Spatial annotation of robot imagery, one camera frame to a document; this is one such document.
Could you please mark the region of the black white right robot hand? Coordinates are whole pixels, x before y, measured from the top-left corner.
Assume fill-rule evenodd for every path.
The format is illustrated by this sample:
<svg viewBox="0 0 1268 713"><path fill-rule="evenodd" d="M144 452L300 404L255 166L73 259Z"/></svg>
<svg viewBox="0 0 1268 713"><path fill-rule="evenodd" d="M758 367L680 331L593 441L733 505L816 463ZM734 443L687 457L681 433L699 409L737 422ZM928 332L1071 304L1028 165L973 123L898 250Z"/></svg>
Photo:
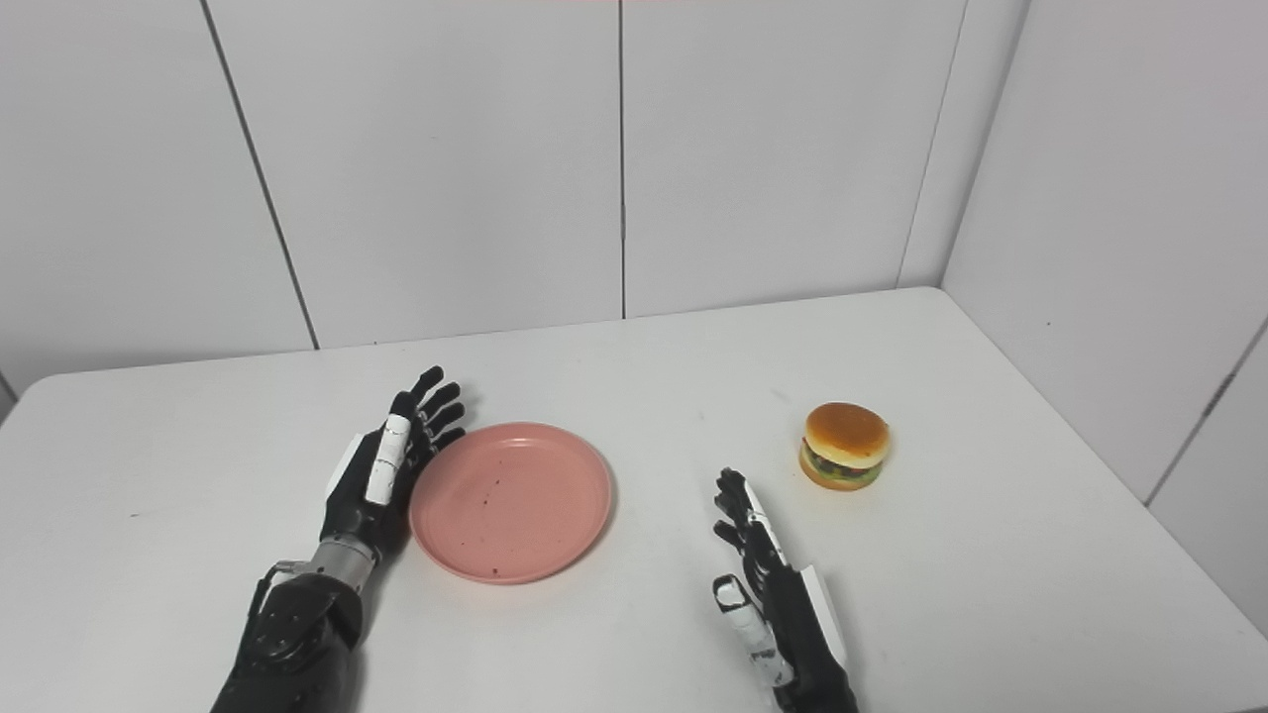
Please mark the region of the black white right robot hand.
<svg viewBox="0 0 1268 713"><path fill-rule="evenodd" d="M738 469L720 469L713 532L739 556L742 576L711 585L716 609L784 712L857 712L836 608L812 565L784 554L765 506Z"/></svg>

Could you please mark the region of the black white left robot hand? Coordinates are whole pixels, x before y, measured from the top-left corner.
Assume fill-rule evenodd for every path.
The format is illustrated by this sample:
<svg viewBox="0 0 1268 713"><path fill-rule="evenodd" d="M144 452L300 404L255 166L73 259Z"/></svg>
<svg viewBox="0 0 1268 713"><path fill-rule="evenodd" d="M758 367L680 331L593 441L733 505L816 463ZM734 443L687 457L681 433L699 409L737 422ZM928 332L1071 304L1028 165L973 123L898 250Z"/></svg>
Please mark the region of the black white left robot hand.
<svg viewBox="0 0 1268 713"><path fill-rule="evenodd" d="M374 562L403 546L408 506L425 466L446 450L464 429L462 384L440 365L422 370L408 391L397 393L379 428L353 440L325 501L320 539L355 542Z"/></svg>

